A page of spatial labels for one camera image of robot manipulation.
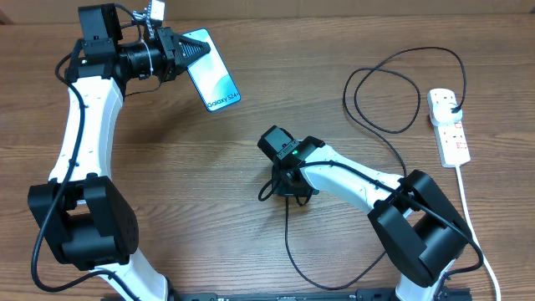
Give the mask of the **blue Galaxy smartphone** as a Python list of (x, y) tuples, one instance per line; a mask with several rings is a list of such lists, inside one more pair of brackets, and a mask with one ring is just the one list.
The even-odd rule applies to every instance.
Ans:
[(239, 102), (240, 92), (209, 32), (200, 28), (185, 33), (185, 36), (206, 42), (210, 46), (210, 52), (190, 64), (187, 70), (207, 111), (216, 112)]

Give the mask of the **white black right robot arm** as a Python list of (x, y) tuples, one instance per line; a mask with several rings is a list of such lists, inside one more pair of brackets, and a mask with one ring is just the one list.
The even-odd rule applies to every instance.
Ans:
[(294, 198), (301, 207), (326, 191), (360, 209), (369, 219), (385, 255), (401, 273), (398, 300), (442, 300), (453, 263), (471, 231), (436, 182), (423, 171), (407, 176), (384, 173), (340, 155), (323, 140), (296, 140), (276, 125), (258, 148), (272, 162), (272, 178), (258, 199)]

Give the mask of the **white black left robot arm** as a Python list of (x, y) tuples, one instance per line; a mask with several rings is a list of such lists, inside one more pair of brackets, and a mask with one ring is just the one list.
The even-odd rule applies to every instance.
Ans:
[(81, 7), (83, 35), (56, 65), (69, 89), (69, 116), (48, 181), (28, 192), (39, 227), (33, 253), (47, 244), (59, 263), (75, 266), (83, 279), (101, 277), (123, 300), (177, 300), (171, 281), (141, 252), (136, 215), (112, 182), (115, 124), (131, 79), (172, 81), (211, 48), (166, 27), (162, 1), (130, 14), (138, 36), (124, 43), (120, 9)]

